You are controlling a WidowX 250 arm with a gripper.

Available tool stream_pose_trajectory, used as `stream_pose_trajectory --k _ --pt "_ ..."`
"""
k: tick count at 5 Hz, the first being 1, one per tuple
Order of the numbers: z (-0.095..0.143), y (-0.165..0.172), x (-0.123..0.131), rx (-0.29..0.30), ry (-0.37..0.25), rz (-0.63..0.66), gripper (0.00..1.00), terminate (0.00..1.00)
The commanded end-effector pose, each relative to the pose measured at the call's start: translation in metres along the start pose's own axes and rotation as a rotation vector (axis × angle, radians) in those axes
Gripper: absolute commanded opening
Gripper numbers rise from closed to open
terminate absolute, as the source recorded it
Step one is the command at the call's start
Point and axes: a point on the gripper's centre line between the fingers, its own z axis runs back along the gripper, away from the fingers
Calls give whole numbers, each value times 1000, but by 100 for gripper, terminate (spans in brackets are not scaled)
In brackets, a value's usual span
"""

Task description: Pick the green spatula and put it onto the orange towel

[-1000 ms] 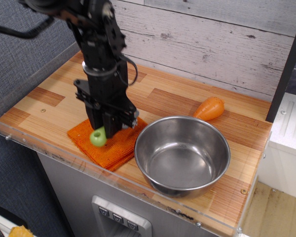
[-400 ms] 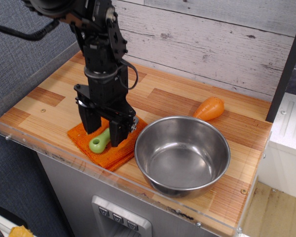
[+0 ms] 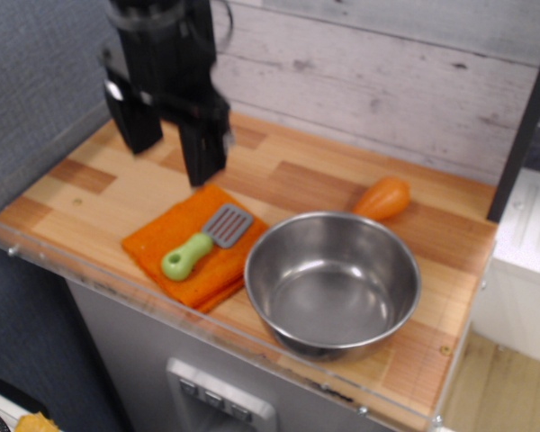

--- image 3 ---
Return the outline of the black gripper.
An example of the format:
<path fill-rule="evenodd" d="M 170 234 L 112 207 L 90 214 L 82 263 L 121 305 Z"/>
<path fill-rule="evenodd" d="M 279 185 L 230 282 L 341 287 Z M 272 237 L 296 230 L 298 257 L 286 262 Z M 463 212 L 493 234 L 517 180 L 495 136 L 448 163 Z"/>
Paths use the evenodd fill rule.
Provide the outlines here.
<path fill-rule="evenodd" d="M 212 83 L 217 60 L 210 8 L 108 8 L 121 47 L 102 54 L 104 95 L 126 146 L 141 154 L 163 138 L 160 119 L 178 126 L 191 187 L 226 168 L 230 105 Z"/>

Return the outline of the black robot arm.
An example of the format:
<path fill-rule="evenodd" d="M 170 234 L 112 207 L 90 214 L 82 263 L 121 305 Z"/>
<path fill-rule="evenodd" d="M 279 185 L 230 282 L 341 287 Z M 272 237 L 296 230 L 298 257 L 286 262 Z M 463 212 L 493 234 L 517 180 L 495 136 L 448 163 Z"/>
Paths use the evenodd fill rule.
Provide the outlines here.
<path fill-rule="evenodd" d="M 120 46 L 106 48 L 104 94 L 130 151 L 141 154 L 179 132 L 193 187 L 224 170 L 232 137 L 230 104 L 212 82 L 217 60 L 208 1 L 111 1 L 107 16 Z"/>

